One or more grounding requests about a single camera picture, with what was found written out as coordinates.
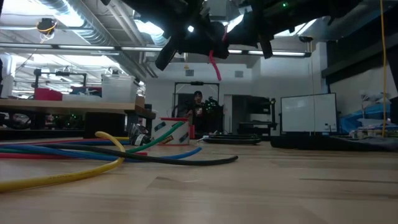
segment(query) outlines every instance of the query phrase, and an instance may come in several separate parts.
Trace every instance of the person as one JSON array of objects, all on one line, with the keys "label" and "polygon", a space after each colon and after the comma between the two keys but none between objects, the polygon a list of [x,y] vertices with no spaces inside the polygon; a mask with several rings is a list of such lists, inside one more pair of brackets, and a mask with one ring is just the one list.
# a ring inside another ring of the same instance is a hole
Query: person
[{"label": "person", "polygon": [[205,133],[205,104],[202,102],[203,95],[201,91],[196,91],[193,94],[193,104],[190,106],[187,117],[192,117],[192,124],[195,125],[195,132]]}]

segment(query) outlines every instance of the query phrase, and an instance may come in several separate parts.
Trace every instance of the red container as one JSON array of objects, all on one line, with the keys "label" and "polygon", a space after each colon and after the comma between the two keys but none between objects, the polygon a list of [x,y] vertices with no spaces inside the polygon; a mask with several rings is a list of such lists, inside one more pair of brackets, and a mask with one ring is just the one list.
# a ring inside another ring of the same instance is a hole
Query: red container
[{"label": "red container", "polygon": [[47,88],[36,88],[35,100],[62,101],[62,93]]}]

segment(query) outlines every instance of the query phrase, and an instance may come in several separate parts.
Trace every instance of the ceiling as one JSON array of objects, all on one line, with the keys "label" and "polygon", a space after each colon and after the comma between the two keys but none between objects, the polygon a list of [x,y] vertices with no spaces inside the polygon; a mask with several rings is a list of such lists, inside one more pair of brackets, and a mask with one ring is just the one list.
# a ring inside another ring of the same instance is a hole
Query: ceiling
[{"label": "ceiling", "polygon": [[[39,0],[4,0],[1,21],[0,21],[0,42],[21,42],[21,43],[40,43],[42,38],[39,32],[36,30],[35,26],[38,21],[44,17],[49,17],[55,19],[53,11],[49,10],[47,7],[37,3]],[[105,30],[107,35],[114,40],[114,43],[118,45],[154,45],[153,38],[151,35],[144,32],[134,32],[129,29],[126,30],[121,25],[120,21],[124,18],[120,11],[115,10],[116,7],[106,7],[100,0],[68,0],[68,1],[81,1],[86,6],[88,12],[93,15],[93,20],[98,21],[100,26]],[[368,7],[368,13],[375,15],[375,5],[374,3],[369,3],[371,0],[365,0],[365,4],[362,8],[359,8],[359,12],[365,12],[363,7]],[[207,0],[206,4],[211,7],[210,16],[212,19],[226,22],[231,19],[236,18],[239,15],[238,8],[240,0]],[[125,13],[132,22],[137,19],[138,15],[133,9],[127,7],[122,3]],[[319,19],[314,23],[314,26],[308,29],[304,34],[316,34],[320,33],[317,30],[327,33],[328,29],[333,28],[333,30],[338,30],[336,27],[325,27],[327,21],[325,19]],[[65,24],[59,24],[59,27],[55,30],[55,34],[52,39],[46,40],[46,44],[73,44],[73,45],[88,45],[89,43],[83,39],[80,35],[76,34],[75,29],[67,27]],[[141,39],[143,43],[137,43],[131,35],[136,36]],[[327,39],[325,35],[318,35],[321,40]],[[304,44],[298,40],[296,35],[287,37],[277,37],[271,42],[273,49],[275,50],[286,50],[286,51],[308,51],[308,44]],[[242,50],[252,50],[250,47],[244,46],[231,46],[234,49]],[[26,65],[18,69],[15,79],[17,80],[15,89],[18,90],[32,90],[31,82],[34,80],[32,74],[34,68],[48,68],[51,71],[55,70],[73,70],[74,72],[86,72],[88,74],[88,82],[94,83],[91,85],[97,85],[95,83],[101,82],[101,74],[109,73],[110,70],[119,70],[121,73],[126,71],[125,66],[130,66],[126,64],[119,64],[114,57],[111,56],[100,56],[91,55],[84,51],[55,51],[46,52],[43,50],[34,51],[32,49],[0,49],[1,52],[6,52],[15,56],[17,61],[17,67],[20,67],[24,62]],[[137,54],[129,55],[130,59],[138,61],[139,57]],[[147,55],[149,67],[153,67],[153,62],[157,54]],[[240,64],[243,67],[251,68],[260,56],[255,55],[231,55],[226,60],[217,59],[218,63],[228,64]],[[208,66],[208,57],[204,55],[188,54],[183,55],[180,58],[176,58],[175,62],[185,62],[185,63],[199,63],[204,67]],[[140,77],[141,80],[145,81],[146,78],[150,77]],[[71,76],[70,80],[72,82],[81,82],[81,77]],[[60,91],[68,91],[70,89],[70,83],[65,80],[51,80],[49,78],[40,77],[41,85],[45,85],[49,88],[58,89]]]}]

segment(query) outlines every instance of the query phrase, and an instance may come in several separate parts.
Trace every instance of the green hose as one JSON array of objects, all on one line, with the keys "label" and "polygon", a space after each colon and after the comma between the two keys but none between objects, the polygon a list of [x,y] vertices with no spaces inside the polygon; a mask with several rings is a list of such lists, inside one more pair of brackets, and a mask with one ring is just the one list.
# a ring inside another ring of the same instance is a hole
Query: green hose
[{"label": "green hose", "polygon": [[[165,138],[169,137],[175,130],[177,130],[177,128],[181,127],[184,124],[184,122],[180,121],[178,122],[176,125],[174,125],[170,130],[168,130],[166,133],[164,133],[161,137],[151,141],[150,143],[144,145],[144,146],[140,146],[134,149],[128,149],[126,150],[126,152],[128,153],[135,153],[135,152],[139,152],[142,150],[145,150],[151,146],[154,146],[158,143],[160,143],[161,141],[163,141]],[[0,149],[0,153],[31,153],[29,151],[23,151],[23,150],[17,150],[17,149]]]}]

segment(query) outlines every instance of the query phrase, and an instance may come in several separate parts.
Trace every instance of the pink wire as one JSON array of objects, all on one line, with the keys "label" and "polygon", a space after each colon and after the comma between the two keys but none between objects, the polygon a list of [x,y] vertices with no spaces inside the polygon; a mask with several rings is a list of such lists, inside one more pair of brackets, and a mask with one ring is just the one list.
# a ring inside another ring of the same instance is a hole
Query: pink wire
[{"label": "pink wire", "polygon": [[[227,28],[228,28],[228,25],[225,26],[225,28],[224,28],[224,35],[223,35],[223,39],[222,39],[223,42],[225,42],[225,40],[226,40]],[[220,70],[217,67],[216,60],[214,59],[214,50],[211,50],[210,53],[209,53],[209,61],[213,65],[214,69],[216,70],[218,81],[221,81],[221,73],[220,73]]]}]

